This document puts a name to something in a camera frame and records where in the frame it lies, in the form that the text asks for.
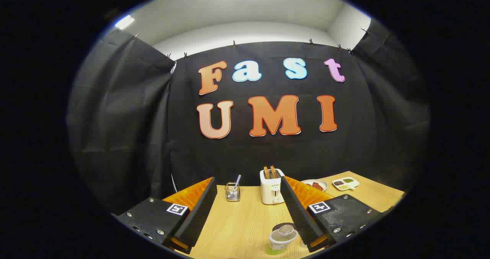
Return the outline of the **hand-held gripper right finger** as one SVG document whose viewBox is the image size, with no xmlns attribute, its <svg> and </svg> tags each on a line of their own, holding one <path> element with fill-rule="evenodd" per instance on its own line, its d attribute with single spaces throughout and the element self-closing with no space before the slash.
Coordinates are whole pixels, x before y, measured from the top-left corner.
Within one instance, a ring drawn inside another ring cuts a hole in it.
<svg viewBox="0 0 490 259">
<path fill-rule="evenodd" d="M 324 191 L 291 177 L 281 194 L 309 252 L 349 241 L 369 229 L 394 206 L 394 188 L 363 176 L 332 176 Z"/>
</svg>

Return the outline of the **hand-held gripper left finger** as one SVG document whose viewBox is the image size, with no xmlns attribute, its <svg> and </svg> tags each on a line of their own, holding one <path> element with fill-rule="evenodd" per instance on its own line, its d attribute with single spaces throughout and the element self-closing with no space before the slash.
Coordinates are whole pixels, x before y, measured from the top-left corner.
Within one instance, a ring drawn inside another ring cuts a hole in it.
<svg viewBox="0 0 490 259">
<path fill-rule="evenodd" d="M 210 177 L 164 199 L 146 198 L 129 210 L 112 216 L 149 241 L 190 254 L 216 195 L 216 179 Z"/>
</svg>

